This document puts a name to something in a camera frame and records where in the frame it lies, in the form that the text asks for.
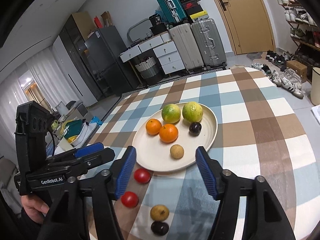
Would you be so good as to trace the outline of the person's left hand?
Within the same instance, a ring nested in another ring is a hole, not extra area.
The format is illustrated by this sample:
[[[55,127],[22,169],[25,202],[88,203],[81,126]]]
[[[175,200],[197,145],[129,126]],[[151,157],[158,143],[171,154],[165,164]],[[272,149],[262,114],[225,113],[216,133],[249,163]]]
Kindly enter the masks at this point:
[[[35,223],[42,224],[49,206],[36,195],[21,196],[22,206],[28,217]]]

